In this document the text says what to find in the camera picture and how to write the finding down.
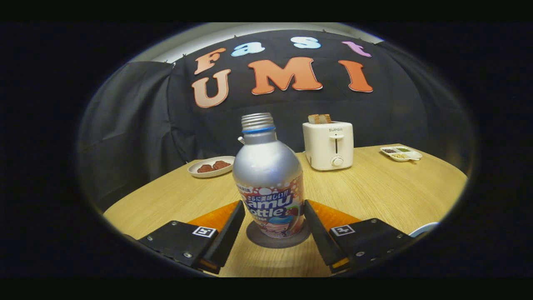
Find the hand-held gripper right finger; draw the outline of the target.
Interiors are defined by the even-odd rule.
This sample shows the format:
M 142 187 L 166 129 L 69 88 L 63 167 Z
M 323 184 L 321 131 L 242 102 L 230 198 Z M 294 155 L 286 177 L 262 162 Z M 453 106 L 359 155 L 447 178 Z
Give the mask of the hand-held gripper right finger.
M 304 216 L 332 273 L 369 268 L 415 240 L 378 218 L 360 220 L 312 200 L 305 200 Z

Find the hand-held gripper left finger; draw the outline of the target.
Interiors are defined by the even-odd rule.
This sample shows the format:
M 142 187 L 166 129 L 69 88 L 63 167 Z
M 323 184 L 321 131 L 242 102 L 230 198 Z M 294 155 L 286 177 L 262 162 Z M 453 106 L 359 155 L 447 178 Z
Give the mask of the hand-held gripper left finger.
M 217 275 L 244 217 L 245 208 L 238 200 L 188 222 L 171 220 L 138 242 L 173 262 Z

